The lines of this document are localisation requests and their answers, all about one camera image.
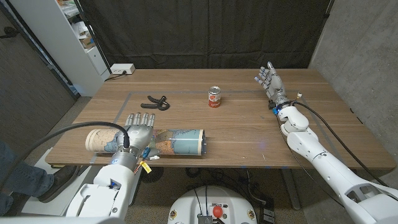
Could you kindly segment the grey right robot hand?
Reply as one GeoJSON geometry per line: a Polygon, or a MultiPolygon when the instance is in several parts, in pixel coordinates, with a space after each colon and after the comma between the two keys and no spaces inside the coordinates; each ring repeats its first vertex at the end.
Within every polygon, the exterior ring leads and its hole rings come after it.
{"type": "Polygon", "coordinates": [[[290,100],[287,98],[285,86],[271,62],[267,63],[267,67],[261,67],[258,76],[255,76],[254,79],[263,87],[276,109],[282,109],[289,105],[290,100]]]}

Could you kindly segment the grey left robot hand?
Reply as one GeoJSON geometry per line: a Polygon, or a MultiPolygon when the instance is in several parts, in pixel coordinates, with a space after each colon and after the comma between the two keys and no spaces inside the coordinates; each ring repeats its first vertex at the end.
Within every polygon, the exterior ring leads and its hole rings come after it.
{"type": "Polygon", "coordinates": [[[117,135],[117,152],[129,152],[139,157],[149,145],[154,133],[155,114],[148,113],[130,114],[127,117],[124,129],[129,136],[129,147],[124,147],[124,134],[122,131],[117,135]]]}

